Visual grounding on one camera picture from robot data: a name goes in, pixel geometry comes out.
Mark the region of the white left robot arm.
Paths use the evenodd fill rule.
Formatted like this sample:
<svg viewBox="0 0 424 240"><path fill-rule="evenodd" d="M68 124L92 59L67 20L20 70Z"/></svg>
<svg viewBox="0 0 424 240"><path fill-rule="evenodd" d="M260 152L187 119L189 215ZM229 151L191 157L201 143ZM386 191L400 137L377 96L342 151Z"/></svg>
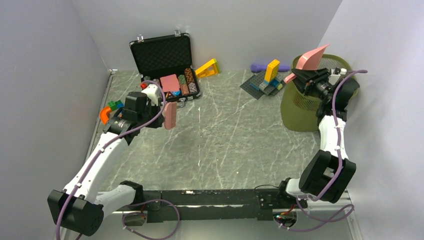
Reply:
<svg viewBox="0 0 424 240"><path fill-rule="evenodd" d="M80 237L92 236L114 211L124 206L137 210L143 205L143 187L131 181L105 194L98 193L118 157L142 128L174 126L175 107L175 103L166 102L161 90L144 89L130 92L114 115L105 115L99 142L82 168L62 190L52 190L47 197L56 239L61 239L62 229Z"/></svg>

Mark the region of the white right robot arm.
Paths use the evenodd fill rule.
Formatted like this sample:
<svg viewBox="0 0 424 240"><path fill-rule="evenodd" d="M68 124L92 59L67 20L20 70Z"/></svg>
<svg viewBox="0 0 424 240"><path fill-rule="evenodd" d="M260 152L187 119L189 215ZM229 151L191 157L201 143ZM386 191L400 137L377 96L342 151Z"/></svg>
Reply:
<svg viewBox="0 0 424 240"><path fill-rule="evenodd" d="M347 188L357 166L349 160L344 141L347 105L360 85L356 71L345 68L304 70L294 68L293 83L304 96L316 96L320 149L300 178L288 178L284 189L276 193L276 203L288 208L296 198L336 203Z"/></svg>

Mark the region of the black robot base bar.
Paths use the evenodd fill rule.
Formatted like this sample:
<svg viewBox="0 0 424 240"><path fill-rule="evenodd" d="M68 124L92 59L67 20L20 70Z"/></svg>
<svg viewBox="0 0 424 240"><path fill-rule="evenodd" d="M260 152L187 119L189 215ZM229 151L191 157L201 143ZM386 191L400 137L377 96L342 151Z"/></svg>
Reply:
<svg viewBox="0 0 424 240"><path fill-rule="evenodd" d="M256 219L271 221L274 215L290 210L296 200L277 188L214 190L146 190L145 206L124 206L120 212L146 213L148 223Z"/></svg>

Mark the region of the pink hand brush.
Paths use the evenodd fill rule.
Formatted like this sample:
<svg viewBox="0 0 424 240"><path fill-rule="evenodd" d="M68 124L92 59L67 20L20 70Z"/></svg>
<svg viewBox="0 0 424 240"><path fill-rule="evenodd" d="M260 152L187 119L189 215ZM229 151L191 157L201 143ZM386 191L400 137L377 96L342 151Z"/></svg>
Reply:
<svg viewBox="0 0 424 240"><path fill-rule="evenodd" d="M166 130L170 130L176 126L177 121L177 103L168 102L164 107L164 123Z"/></svg>

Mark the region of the pink dustpan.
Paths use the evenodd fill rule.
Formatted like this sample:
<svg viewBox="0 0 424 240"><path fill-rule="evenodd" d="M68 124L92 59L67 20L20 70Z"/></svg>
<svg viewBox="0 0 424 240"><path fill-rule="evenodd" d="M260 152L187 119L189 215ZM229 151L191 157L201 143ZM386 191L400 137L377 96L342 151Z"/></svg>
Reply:
<svg viewBox="0 0 424 240"><path fill-rule="evenodd" d="M290 69L317 70L324 52L329 45L330 44L325 44L304 53L299 57L295 66L291 67Z"/></svg>

